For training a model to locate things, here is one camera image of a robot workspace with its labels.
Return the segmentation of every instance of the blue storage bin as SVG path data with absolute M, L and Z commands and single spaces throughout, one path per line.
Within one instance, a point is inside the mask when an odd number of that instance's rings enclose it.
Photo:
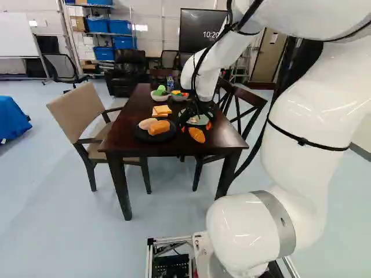
M 108 33 L 108 20 L 107 19 L 92 19 L 87 18 L 90 32 Z
M 137 49 L 137 38 L 131 36 L 114 36 L 115 49 Z
M 90 5 L 113 5 L 113 0 L 88 0 Z
M 109 20 L 110 32 L 123 35 L 132 34 L 132 23 L 127 20 Z
M 94 47 L 95 57 L 98 61 L 114 61 L 114 49 L 113 47 Z

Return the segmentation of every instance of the beige upholstered chair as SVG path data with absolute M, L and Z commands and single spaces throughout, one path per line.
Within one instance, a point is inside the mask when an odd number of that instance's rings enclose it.
M 46 106 L 80 154 L 88 172 L 90 187 L 92 191 L 96 191 L 94 168 L 97 163 L 107 162 L 106 155 L 98 152 L 98 148 L 112 126 L 108 113 L 119 111 L 122 107 L 106 110 L 91 82 L 69 91 Z M 102 115 L 106 125 L 95 138 L 80 139 L 83 131 L 100 115 Z M 146 190 L 150 194 L 151 184 L 147 158 L 124 158 L 123 163 L 141 167 Z

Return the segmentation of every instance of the small bottle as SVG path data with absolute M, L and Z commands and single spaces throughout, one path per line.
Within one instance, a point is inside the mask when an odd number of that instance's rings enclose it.
M 174 90 L 174 79 L 171 75 L 168 76 L 166 85 L 168 87 L 168 93 L 170 94 Z

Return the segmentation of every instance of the blue tarp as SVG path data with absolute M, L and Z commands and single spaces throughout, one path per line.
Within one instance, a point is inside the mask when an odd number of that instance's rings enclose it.
M 0 96 L 0 140 L 15 139 L 32 128 L 27 116 L 11 97 Z

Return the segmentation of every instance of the orange food item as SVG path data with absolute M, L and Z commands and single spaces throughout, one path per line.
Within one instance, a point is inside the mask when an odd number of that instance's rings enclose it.
M 160 105 L 154 107 L 157 114 L 171 114 L 172 110 L 167 105 Z
M 164 117 L 164 118 L 167 118 L 168 117 L 168 114 L 167 113 L 164 113 L 164 114 L 158 114 L 155 110 L 155 108 L 152 109 L 152 117 Z
M 212 124 L 211 122 L 209 121 L 208 124 L 206 125 L 206 130 L 210 130 L 212 128 Z
M 206 137 L 201 129 L 197 129 L 196 127 L 189 127 L 188 131 L 190 132 L 190 135 L 194 140 L 201 144 L 205 143 Z
M 152 136 L 167 132 L 170 130 L 170 122 L 167 120 L 159 120 L 153 124 L 151 124 L 150 129 L 148 129 L 148 133 Z

